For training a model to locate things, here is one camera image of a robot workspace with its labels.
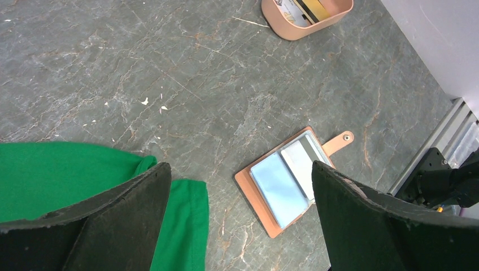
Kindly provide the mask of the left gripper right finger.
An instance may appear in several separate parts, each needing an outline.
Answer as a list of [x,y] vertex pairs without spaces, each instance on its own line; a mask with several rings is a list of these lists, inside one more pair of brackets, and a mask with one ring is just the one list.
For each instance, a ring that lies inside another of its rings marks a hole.
[[478,220],[404,202],[312,165],[332,270],[477,270]]

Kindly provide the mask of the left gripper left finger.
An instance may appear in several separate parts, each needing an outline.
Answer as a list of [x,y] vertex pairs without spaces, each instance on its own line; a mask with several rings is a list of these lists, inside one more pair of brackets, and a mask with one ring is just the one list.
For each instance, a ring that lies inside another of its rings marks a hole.
[[35,220],[1,223],[2,270],[149,270],[172,183],[171,166]]

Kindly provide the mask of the tan leather card holder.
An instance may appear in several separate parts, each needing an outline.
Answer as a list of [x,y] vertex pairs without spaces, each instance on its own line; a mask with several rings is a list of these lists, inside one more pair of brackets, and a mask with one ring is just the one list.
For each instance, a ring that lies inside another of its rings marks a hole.
[[322,144],[310,126],[241,169],[234,179],[270,238],[295,223],[315,204],[312,166],[351,144],[353,132],[344,131]]

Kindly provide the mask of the pink oval tray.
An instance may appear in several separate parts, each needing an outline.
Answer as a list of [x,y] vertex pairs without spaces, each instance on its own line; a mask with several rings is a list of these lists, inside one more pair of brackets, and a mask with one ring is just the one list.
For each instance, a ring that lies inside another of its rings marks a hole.
[[339,22],[354,6],[353,1],[262,0],[262,13],[281,38],[296,41]]

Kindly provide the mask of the grey card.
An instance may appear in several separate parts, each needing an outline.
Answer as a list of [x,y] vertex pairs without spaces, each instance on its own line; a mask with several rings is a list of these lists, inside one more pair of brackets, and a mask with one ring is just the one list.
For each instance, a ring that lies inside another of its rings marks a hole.
[[311,25],[303,11],[293,0],[275,0],[275,4],[290,23],[298,27],[308,27]]

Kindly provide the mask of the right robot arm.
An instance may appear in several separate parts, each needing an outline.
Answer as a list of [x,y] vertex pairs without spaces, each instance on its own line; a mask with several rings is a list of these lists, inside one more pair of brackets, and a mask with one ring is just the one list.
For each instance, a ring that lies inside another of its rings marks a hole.
[[395,196],[428,209],[478,203],[478,151],[471,152],[459,168],[452,168],[439,149],[430,148]]

